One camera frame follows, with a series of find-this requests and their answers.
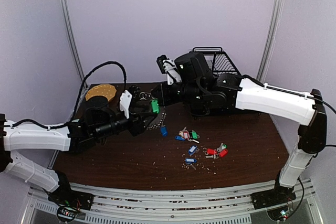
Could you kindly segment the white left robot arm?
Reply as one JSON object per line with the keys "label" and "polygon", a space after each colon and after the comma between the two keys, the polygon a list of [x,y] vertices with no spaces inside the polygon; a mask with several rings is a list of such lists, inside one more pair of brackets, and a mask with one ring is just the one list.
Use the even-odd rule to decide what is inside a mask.
{"label": "white left robot arm", "polygon": [[71,205],[76,197],[67,176],[36,164],[18,150],[82,153],[123,131],[137,136],[158,116],[150,103],[134,101],[131,95],[121,99],[120,107],[119,113],[114,112],[107,98],[92,97],[84,102],[81,118],[59,125],[37,125],[31,120],[14,123],[1,114],[1,171],[37,185],[64,205]]}

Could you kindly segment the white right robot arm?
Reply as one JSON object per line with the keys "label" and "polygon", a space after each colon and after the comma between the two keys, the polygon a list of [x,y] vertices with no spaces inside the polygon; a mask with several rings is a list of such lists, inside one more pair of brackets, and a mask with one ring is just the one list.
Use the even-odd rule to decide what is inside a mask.
{"label": "white right robot arm", "polygon": [[200,51],[192,51],[175,60],[165,55],[156,63],[167,76],[151,92],[160,106],[182,103],[194,117],[255,111],[297,122],[298,140],[269,192],[272,203],[289,196],[312,157],[326,146],[327,114],[317,89],[298,92],[261,83],[249,75],[223,73],[216,76]]}

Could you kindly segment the green key tag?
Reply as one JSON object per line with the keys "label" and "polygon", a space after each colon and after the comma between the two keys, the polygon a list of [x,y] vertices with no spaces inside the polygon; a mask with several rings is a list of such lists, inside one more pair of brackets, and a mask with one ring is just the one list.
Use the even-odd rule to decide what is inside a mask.
{"label": "green key tag", "polygon": [[152,107],[152,112],[153,113],[159,114],[160,106],[159,106],[159,103],[158,103],[157,99],[152,99],[151,100],[151,107]]}

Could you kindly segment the metal disc with key rings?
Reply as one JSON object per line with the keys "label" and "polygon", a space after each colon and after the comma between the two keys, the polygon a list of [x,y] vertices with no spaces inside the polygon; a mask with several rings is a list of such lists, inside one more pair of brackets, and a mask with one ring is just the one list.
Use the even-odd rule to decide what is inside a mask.
{"label": "metal disc with key rings", "polygon": [[155,129],[160,130],[160,127],[165,126],[165,119],[166,119],[165,108],[160,106],[159,114],[153,113],[151,107],[151,100],[156,98],[152,97],[148,92],[140,92],[139,98],[140,101],[146,102],[146,105],[149,106],[148,108],[149,116],[145,119],[144,122],[145,129],[149,131]]}

